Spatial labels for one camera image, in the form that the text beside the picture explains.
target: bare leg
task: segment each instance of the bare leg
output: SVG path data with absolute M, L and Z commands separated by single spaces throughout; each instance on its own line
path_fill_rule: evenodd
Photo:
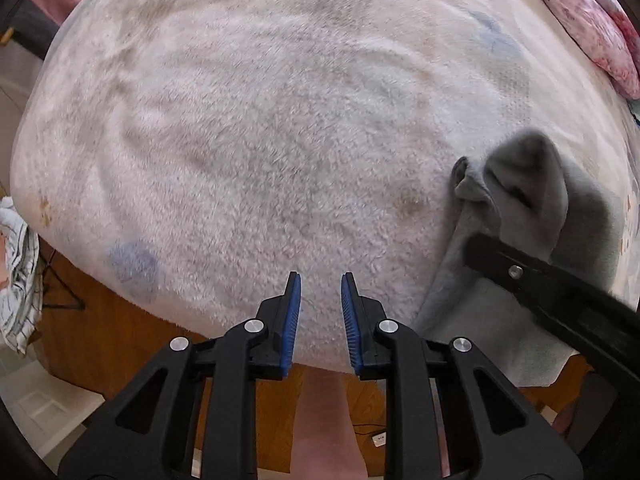
M 292 480 L 364 480 L 367 467 L 349 417 L 342 375 L 308 368 L 298 399 Z

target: blue stain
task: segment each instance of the blue stain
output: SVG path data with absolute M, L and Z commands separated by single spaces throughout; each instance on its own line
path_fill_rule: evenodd
M 109 250 L 111 267 L 122 288 L 136 302 L 152 303 L 158 293 L 158 259 L 143 242 L 116 244 Z
M 482 25 L 480 40 L 491 54 L 497 57 L 521 56 L 518 43 L 511 36 L 505 34 L 500 28 L 500 24 L 491 16 L 477 10 L 471 10 L 469 14 Z

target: gray cloth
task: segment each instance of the gray cloth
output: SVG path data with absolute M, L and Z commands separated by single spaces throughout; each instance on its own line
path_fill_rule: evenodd
M 31 0 L 24 0 L 11 22 L 14 40 L 33 55 L 44 59 L 58 32 L 58 24 Z
M 535 130 L 484 162 L 460 158 L 452 180 L 462 209 L 414 328 L 432 340 L 471 339 L 519 386 L 551 384 L 572 349 L 532 323 L 510 293 L 465 267 L 462 246 L 485 232 L 608 291 L 623 229 L 617 199 Z

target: metal screw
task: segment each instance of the metal screw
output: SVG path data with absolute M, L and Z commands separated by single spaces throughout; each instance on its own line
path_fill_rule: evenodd
M 522 273 L 523 272 L 524 272 L 524 270 L 522 270 L 521 266 L 512 265 L 511 267 L 509 267 L 509 275 L 514 280 L 519 280 L 522 277 Z
M 264 328 L 264 323 L 259 319 L 250 319 L 244 324 L 244 329 L 247 332 L 258 333 Z
M 382 330 L 382 332 L 386 332 L 388 334 L 392 334 L 393 332 L 398 330 L 398 323 L 392 321 L 391 319 L 380 321 L 380 324 L 378 326 L 380 327 L 380 330 Z
M 185 337 L 174 337 L 169 343 L 169 348 L 175 352 L 181 352 L 189 346 L 189 340 Z
M 469 350 L 471 350 L 471 341 L 469 341 L 469 339 L 459 337 L 453 342 L 453 348 L 458 352 L 469 352 Z

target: bed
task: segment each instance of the bed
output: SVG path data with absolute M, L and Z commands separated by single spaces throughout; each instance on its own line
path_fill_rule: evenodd
M 83 0 L 11 191 L 84 272 L 208 337 L 300 272 L 294 360 L 347 371 L 341 274 L 411 324 L 455 223 L 451 168 L 525 127 L 616 197 L 611 292 L 635 306 L 638 126 L 542 0 Z

